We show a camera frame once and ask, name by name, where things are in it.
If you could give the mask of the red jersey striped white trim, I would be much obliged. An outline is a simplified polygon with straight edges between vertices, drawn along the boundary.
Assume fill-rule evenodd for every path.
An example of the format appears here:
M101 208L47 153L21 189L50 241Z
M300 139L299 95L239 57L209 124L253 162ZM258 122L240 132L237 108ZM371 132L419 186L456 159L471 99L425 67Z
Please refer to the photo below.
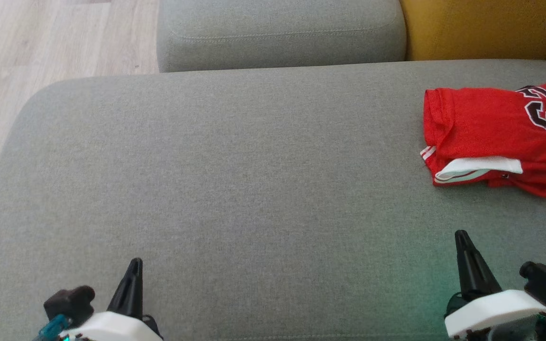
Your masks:
M423 135L423 157L443 178L483 169L546 172L546 83L428 89Z

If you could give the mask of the grey sofa seat cushion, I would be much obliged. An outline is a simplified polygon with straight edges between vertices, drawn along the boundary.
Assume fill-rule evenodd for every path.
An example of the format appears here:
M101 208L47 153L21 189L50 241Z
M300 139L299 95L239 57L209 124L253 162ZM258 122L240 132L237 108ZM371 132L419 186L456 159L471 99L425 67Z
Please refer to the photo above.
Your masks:
M160 0L160 72L405 60L399 0Z

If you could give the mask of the red shorts white waistband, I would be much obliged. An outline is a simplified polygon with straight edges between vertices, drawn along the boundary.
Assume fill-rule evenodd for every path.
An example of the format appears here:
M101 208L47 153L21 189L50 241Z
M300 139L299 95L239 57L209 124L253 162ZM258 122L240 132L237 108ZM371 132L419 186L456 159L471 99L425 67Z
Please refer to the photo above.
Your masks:
M516 187L538 197L546 197L546 171L526 169L514 158L479 157L425 161L434 186L447 187L485 183L490 188Z

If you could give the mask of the large grey sofa chaise cushion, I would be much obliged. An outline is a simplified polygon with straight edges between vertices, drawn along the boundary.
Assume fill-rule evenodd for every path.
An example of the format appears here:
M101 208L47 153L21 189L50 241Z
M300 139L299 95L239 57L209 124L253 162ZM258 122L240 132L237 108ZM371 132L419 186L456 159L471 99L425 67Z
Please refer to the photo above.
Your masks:
M546 199L436 188L423 94L546 82L546 61L462 60L68 80L0 154L0 341L135 257L166 341L447 341L468 231L504 289L546 264Z

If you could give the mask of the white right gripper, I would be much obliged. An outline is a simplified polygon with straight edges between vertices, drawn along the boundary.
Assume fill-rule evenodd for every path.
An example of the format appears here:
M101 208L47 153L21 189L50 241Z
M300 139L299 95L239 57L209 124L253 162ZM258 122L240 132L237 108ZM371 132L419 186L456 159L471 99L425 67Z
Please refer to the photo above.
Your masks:
M448 341L546 341L546 305L502 291L467 231L455 231L461 292L446 307Z

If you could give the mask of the wide yellow sofa backrest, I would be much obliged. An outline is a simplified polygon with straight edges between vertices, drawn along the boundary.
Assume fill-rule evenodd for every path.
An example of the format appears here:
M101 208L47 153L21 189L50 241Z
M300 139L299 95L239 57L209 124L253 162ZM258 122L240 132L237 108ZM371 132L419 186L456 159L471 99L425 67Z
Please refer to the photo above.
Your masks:
M400 0L407 59L546 60L546 0Z

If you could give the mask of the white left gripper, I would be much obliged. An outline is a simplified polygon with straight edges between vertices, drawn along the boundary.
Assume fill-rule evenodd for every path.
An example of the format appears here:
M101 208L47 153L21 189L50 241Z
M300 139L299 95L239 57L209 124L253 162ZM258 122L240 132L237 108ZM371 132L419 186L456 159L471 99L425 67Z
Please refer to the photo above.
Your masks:
M134 258L108 305L78 328L59 333L60 341L163 341L143 321L143 260Z

